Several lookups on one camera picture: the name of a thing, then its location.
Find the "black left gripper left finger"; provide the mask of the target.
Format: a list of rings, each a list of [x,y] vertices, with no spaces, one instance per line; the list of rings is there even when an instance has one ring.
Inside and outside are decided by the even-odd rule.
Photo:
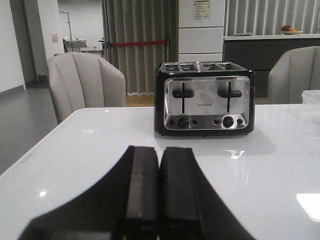
[[[129,146],[97,183],[30,221],[21,240],[155,240],[158,158],[154,148]]]

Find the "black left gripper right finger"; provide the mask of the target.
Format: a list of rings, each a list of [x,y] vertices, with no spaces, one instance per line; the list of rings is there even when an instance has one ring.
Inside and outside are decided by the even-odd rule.
[[[160,239],[253,239],[211,186],[191,148],[165,149],[159,190]]]

